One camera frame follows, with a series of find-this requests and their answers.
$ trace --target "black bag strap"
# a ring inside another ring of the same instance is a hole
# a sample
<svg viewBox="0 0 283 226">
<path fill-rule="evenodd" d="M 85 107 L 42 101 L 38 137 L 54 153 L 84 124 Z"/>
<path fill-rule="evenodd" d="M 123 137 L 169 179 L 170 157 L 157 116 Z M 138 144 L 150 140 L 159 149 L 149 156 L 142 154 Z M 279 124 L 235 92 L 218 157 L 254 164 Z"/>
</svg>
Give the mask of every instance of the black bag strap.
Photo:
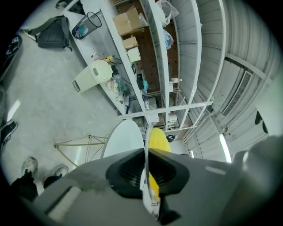
<svg viewBox="0 0 283 226">
<path fill-rule="evenodd" d="M 44 24 L 42 24 L 41 26 L 38 26 L 34 29 L 31 29 L 28 31 L 29 35 L 36 35 L 40 32 L 42 32 L 43 30 L 45 30 L 46 28 L 48 28 L 55 20 L 57 20 L 58 18 L 53 17 L 50 18 L 49 20 L 47 20 Z"/>
<path fill-rule="evenodd" d="M 61 21 L 61 24 L 62 24 L 62 30 L 63 30 L 63 33 L 65 35 L 65 38 L 66 38 L 66 47 L 68 47 L 71 51 L 72 51 L 72 48 L 69 47 L 69 40 L 70 40 L 70 37 L 69 37 L 69 20 L 67 17 L 63 17 L 62 18 L 62 21 Z"/>
</svg>

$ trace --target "white table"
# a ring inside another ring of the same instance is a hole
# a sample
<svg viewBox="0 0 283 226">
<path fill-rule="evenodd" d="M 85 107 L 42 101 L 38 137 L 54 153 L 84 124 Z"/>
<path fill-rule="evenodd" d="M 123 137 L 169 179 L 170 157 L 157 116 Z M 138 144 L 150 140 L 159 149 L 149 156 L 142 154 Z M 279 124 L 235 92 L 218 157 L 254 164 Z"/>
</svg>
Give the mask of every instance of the white table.
<svg viewBox="0 0 283 226">
<path fill-rule="evenodd" d="M 144 147 L 138 125 L 132 120 L 125 120 L 109 135 L 100 158 Z"/>
</svg>

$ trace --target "air vent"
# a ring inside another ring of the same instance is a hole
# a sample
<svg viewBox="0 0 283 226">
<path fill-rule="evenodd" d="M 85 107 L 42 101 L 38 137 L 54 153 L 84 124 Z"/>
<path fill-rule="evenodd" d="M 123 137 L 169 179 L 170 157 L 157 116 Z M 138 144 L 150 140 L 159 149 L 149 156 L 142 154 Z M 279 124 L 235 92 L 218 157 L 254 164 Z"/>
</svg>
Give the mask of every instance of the air vent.
<svg viewBox="0 0 283 226">
<path fill-rule="evenodd" d="M 244 76 L 243 76 L 241 83 L 240 83 L 239 87 L 237 88 L 232 100 L 229 102 L 229 104 L 227 105 L 225 110 L 222 112 L 223 116 L 227 116 L 231 112 L 231 110 L 236 106 L 236 104 L 240 100 L 241 96 L 245 92 L 245 89 L 247 88 L 249 81 L 251 80 L 251 77 L 252 77 L 251 73 L 249 73 L 247 71 L 244 72 Z"/>
</svg>

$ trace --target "bottle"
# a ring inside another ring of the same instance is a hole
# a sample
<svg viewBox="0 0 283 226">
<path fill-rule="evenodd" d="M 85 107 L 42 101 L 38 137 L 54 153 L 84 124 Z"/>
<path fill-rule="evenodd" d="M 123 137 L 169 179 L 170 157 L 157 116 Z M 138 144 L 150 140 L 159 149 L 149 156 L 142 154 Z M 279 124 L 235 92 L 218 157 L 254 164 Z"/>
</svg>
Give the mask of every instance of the bottle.
<svg viewBox="0 0 283 226">
<path fill-rule="evenodd" d="M 114 75 L 114 78 L 116 80 L 117 86 L 118 86 L 118 90 L 122 91 L 123 89 L 123 81 L 122 81 L 122 77 L 119 74 Z"/>
<path fill-rule="evenodd" d="M 178 83 L 178 82 L 181 82 L 182 79 L 179 79 L 179 78 L 171 78 L 171 81 L 169 81 L 169 84 L 171 83 Z"/>
</svg>

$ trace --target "white trash bin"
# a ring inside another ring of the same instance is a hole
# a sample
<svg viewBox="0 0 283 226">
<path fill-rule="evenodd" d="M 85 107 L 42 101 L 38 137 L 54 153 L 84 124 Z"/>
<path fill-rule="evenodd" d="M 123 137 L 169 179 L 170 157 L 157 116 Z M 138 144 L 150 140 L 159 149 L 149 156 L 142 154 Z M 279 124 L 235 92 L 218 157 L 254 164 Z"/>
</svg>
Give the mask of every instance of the white trash bin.
<svg viewBox="0 0 283 226">
<path fill-rule="evenodd" d="M 93 61 L 73 80 L 73 85 L 78 93 L 100 83 L 105 83 L 112 78 L 112 68 L 104 60 Z"/>
</svg>

